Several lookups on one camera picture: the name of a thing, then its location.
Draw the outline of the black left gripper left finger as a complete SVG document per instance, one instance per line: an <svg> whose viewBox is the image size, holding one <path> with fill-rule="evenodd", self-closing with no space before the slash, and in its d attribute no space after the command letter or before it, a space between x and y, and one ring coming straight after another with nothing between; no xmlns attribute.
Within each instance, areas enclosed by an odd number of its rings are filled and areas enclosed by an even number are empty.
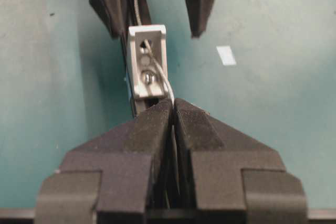
<svg viewBox="0 0 336 224"><path fill-rule="evenodd" d="M41 185L36 223L146 223L163 200L171 114L162 100L68 151Z"/></svg>

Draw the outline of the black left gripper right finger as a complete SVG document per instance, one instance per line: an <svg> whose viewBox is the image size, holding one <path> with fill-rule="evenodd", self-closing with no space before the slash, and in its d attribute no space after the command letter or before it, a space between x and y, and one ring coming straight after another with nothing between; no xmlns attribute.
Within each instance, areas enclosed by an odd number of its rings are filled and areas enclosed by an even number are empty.
<svg viewBox="0 0 336 224"><path fill-rule="evenodd" d="M182 204L197 223L306 223L301 181L279 153L183 100L174 104Z"/></svg>

